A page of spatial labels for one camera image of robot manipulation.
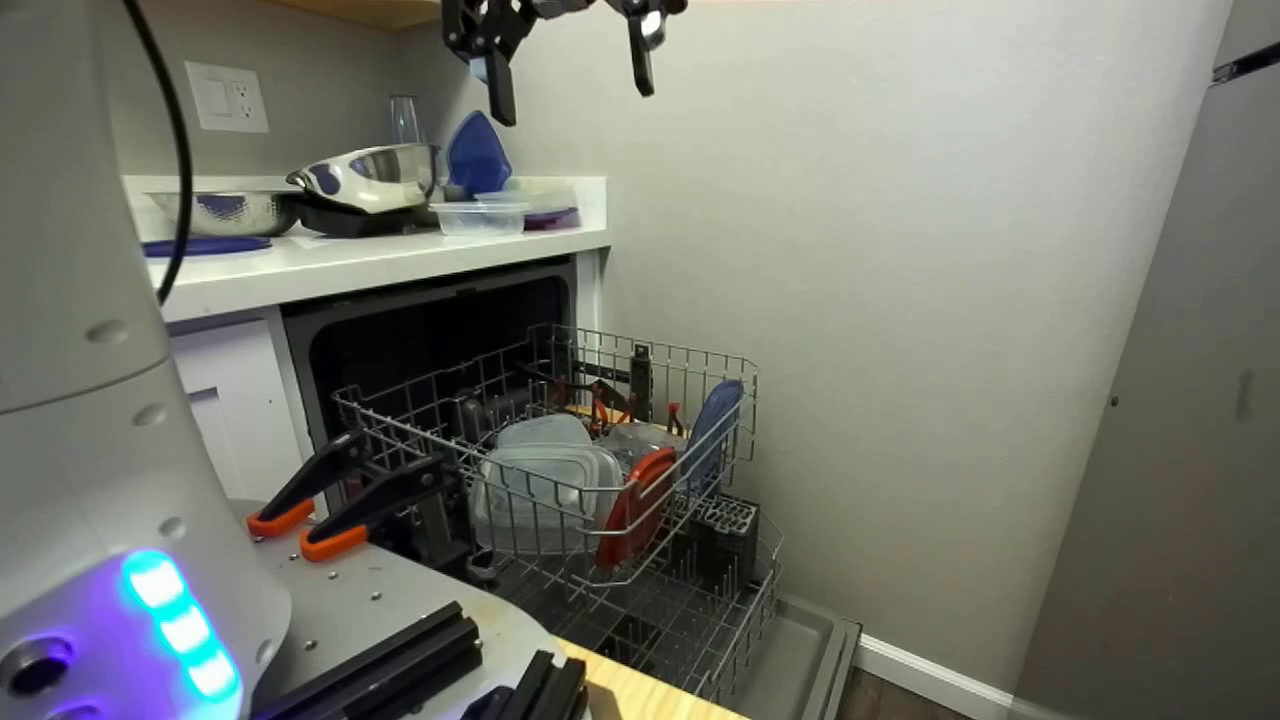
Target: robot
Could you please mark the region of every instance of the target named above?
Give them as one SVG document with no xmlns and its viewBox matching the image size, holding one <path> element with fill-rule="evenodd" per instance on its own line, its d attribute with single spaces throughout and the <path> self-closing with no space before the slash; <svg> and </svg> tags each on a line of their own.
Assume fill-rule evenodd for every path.
<svg viewBox="0 0 1280 720">
<path fill-rule="evenodd" d="M 534 20 L 590 0 L 444 0 L 500 120 Z M 635 82 L 682 0 L 616 0 Z M 0 0 L 0 714 L 228 720 L 292 597 L 228 506 L 123 203 L 89 0 Z"/>
</svg>

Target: black cable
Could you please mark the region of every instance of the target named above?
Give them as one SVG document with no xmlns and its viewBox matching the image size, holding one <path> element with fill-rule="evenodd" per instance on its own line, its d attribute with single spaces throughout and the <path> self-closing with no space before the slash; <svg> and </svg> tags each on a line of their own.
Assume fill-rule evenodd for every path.
<svg viewBox="0 0 1280 720">
<path fill-rule="evenodd" d="M 181 209 L 175 209 L 172 256 L 166 256 L 166 268 L 165 268 L 165 280 L 161 280 L 161 290 L 155 290 L 161 302 L 165 302 L 172 295 L 172 282 L 175 282 L 175 277 L 183 268 L 183 256 L 192 248 L 192 203 L 196 203 L 192 134 L 188 134 L 183 103 L 175 100 L 175 86 L 172 86 L 172 74 L 166 74 L 166 65 L 161 54 L 161 45 L 150 35 L 149 15 L 141 12 L 135 0 L 123 0 L 123 9 L 128 9 L 135 41 L 143 45 L 143 50 L 150 60 L 150 72 L 155 72 L 155 82 L 161 82 L 161 97 L 165 97 L 165 110 L 166 110 L 166 127 L 172 127 L 172 143 L 175 143 Z"/>
</svg>

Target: wall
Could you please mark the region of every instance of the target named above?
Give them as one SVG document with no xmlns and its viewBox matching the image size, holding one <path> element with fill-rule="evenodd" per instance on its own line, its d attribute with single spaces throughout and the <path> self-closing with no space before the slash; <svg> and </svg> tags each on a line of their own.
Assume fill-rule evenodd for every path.
<svg viewBox="0 0 1280 720">
<path fill-rule="evenodd" d="M 518 54 L 526 172 L 608 172 L 610 323 L 763 363 L 785 582 L 1010 689 L 1229 0 L 702 0 L 665 97 L 602 9 Z M 405 41 L 448 132 L 480 100 Z"/>
<path fill-rule="evenodd" d="M 1229 54 L 1280 41 L 1239 0 Z M 1206 97 L 1021 695 L 1087 720 L 1280 708 L 1280 66 Z"/>
<path fill-rule="evenodd" d="M 386 138 L 386 97 L 414 82 L 391 32 L 331 23 L 269 0 L 143 0 L 172 79 L 192 109 L 183 60 L 259 72 L 269 134 L 200 132 L 196 172 L 282 176 L 294 162 Z M 172 134 L 150 66 L 118 4 L 101 4 L 118 172 L 172 172 Z"/>
</svg>

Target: kitchen counter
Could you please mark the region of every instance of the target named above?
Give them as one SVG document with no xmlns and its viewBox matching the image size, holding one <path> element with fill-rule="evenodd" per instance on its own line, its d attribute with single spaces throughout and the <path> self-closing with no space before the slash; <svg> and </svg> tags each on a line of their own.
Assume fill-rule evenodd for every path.
<svg viewBox="0 0 1280 720">
<path fill-rule="evenodd" d="M 382 240 L 313 240 L 278 235 L 269 252 L 188 256 L 165 320 L 231 317 L 316 295 L 412 282 L 432 277 L 533 265 L 549 256 L 602 252 L 608 231 L 533 231 L 533 235 L 382 235 Z"/>
<path fill-rule="evenodd" d="M 575 654 L 589 664 L 589 685 L 590 689 L 608 689 L 616 714 L 623 720 L 739 720 L 734 711 L 706 702 L 674 685 L 650 681 L 628 664 L 616 664 L 608 654 L 595 654 L 581 643 L 560 641 L 563 654 Z"/>
</svg>

